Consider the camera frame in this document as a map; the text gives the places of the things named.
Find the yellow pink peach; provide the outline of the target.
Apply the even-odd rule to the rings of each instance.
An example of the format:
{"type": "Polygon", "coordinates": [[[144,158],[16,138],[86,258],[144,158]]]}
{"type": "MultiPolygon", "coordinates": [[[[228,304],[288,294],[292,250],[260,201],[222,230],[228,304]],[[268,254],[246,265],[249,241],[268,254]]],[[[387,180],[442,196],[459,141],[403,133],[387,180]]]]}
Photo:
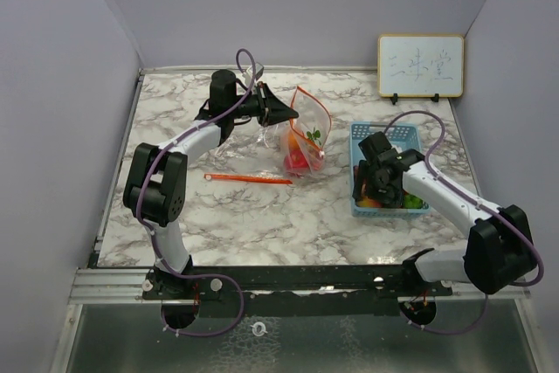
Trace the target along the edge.
{"type": "Polygon", "coordinates": [[[375,199],[363,197],[355,202],[355,205],[360,208],[382,208],[383,205],[375,199]]]}

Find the orange fruit with leaves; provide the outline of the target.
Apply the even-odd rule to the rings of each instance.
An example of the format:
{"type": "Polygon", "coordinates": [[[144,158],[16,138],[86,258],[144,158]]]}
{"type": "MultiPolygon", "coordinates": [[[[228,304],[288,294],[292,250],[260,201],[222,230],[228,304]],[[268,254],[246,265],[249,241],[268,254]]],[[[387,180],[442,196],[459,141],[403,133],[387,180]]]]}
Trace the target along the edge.
{"type": "Polygon", "coordinates": [[[306,133],[299,133],[297,130],[287,128],[284,138],[289,150],[311,148],[320,150],[322,148],[321,131],[314,129],[306,133]]]}

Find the clear bag orange zipper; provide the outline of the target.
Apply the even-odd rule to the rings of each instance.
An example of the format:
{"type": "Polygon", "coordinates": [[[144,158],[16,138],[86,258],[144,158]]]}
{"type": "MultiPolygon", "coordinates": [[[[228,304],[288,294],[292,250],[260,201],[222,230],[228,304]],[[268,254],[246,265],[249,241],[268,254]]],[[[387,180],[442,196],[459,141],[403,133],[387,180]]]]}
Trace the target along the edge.
{"type": "Polygon", "coordinates": [[[288,175],[311,176],[323,169],[332,118],[327,108],[302,87],[296,87],[284,102],[260,82],[231,116],[234,124],[257,121],[263,142],[279,149],[288,175]]]}

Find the red apple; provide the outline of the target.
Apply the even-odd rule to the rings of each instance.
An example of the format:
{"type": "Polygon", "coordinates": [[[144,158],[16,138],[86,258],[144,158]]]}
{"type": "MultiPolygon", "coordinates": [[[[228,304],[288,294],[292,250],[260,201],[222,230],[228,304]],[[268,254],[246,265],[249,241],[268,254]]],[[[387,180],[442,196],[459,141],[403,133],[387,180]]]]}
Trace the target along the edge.
{"type": "Polygon", "coordinates": [[[296,176],[302,176],[310,170],[307,159],[301,149],[290,150],[284,158],[283,165],[287,173],[296,176]]]}

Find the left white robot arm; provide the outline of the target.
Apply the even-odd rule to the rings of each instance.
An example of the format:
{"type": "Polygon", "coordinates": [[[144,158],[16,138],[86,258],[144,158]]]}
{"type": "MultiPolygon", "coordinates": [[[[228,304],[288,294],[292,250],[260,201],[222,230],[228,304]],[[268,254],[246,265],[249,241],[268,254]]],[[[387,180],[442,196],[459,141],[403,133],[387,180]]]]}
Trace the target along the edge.
{"type": "Polygon", "coordinates": [[[143,142],[135,149],[123,204],[148,231],[155,267],[165,272],[162,287],[174,298],[187,296],[193,286],[189,274],[192,260],[178,223],[185,204],[189,165],[223,145],[243,118],[254,118],[260,126],[268,127],[299,117],[257,78],[252,74],[245,93],[239,94],[234,72],[215,71],[209,99],[184,133],[164,145],[143,142]]]}

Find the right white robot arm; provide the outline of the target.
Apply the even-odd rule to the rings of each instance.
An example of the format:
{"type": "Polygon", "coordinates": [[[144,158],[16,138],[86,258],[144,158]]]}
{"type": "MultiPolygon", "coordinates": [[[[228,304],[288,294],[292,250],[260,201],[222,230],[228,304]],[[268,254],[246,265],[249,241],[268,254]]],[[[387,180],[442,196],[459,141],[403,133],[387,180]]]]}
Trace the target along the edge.
{"type": "Polygon", "coordinates": [[[409,257],[401,274],[403,289],[420,295],[433,282],[471,283],[484,294],[518,284],[538,267],[526,213],[470,195],[443,176],[415,149],[398,152],[382,132],[358,144],[362,153],[353,198],[369,198],[389,209],[404,197],[419,197],[448,219],[465,237],[464,250],[427,250],[409,257]]]}

